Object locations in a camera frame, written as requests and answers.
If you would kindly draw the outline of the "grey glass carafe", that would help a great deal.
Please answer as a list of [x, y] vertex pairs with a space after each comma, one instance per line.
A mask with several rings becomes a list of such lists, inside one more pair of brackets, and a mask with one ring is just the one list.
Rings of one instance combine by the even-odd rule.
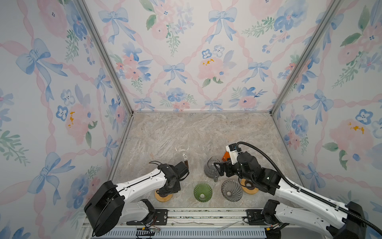
[[217, 182], [218, 181], [218, 178], [220, 177], [219, 175], [219, 172], [218, 170], [216, 169], [214, 163], [219, 163], [219, 160], [215, 157], [215, 156], [212, 156], [206, 163], [205, 167], [204, 167], [204, 173], [205, 175], [210, 178], [210, 179], [213, 179], [214, 182]]

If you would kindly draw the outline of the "clear glass server wooden handle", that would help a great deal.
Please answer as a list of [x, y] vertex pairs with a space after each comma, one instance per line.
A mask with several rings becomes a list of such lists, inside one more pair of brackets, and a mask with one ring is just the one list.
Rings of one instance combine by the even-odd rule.
[[189, 168], [188, 151], [189, 151], [188, 144], [183, 143], [176, 146], [176, 152], [182, 156], [183, 162], [187, 168]]

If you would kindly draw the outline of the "orange coffee filter pack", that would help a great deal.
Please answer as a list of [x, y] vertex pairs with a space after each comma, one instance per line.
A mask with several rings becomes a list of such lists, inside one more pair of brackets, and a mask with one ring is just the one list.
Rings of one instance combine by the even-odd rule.
[[226, 151], [224, 156], [222, 157], [222, 161], [227, 162], [229, 160], [230, 160], [230, 154], [229, 154], [229, 152]]

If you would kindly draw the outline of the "grey glass dripper cone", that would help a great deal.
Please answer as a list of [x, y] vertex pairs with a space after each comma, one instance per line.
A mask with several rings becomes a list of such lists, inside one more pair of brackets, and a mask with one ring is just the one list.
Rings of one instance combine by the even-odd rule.
[[226, 180], [222, 183], [221, 193], [229, 202], [238, 202], [243, 196], [241, 185], [233, 180]]

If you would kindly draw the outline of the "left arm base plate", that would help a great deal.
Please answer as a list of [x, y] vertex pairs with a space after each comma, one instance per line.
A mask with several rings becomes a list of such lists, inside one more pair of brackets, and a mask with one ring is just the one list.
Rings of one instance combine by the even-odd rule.
[[156, 209], [155, 212], [150, 212], [142, 221], [130, 221], [128, 226], [165, 226], [168, 221], [167, 209]]

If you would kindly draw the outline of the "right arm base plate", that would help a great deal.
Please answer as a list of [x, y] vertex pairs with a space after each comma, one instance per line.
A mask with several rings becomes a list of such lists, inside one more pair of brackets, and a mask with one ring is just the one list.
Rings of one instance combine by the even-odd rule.
[[250, 226], [265, 226], [266, 222], [262, 215], [262, 209], [247, 209], [244, 222]]

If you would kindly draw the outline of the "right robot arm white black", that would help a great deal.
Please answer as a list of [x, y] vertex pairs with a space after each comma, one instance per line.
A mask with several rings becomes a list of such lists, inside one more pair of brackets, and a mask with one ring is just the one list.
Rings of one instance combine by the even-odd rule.
[[362, 207], [357, 203], [344, 204], [283, 179], [275, 170], [261, 167], [256, 157], [247, 152], [232, 154], [234, 160], [215, 163], [221, 176], [236, 175], [252, 183], [259, 191], [289, 200], [301, 208], [289, 207], [277, 200], [269, 200], [262, 210], [265, 223], [291, 224], [320, 233], [330, 239], [364, 239], [367, 225]]

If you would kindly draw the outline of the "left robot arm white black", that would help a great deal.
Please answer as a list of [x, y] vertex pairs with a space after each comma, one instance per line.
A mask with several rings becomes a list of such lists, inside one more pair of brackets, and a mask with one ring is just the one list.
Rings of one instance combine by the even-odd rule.
[[161, 163], [150, 173], [124, 183], [103, 183], [84, 207], [94, 237], [101, 237], [118, 224], [151, 226], [161, 216], [142, 195], [156, 192], [166, 198], [181, 190], [190, 174], [187, 161], [176, 165]]

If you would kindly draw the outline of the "aluminium mounting rail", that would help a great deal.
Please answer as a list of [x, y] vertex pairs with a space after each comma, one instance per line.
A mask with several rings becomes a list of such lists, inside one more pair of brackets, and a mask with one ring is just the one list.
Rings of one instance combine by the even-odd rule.
[[244, 222], [247, 209], [168, 209], [165, 226], [119, 224], [104, 239], [329, 239], [300, 226], [250, 226]]

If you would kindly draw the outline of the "green glass dripper cone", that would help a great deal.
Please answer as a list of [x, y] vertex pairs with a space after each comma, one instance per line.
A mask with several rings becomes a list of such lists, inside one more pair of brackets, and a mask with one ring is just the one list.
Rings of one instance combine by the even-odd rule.
[[194, 197], [197, 201], [205, 203], [213, 196], [212, 188], [207, 183], [199, 183], [194, 187]]

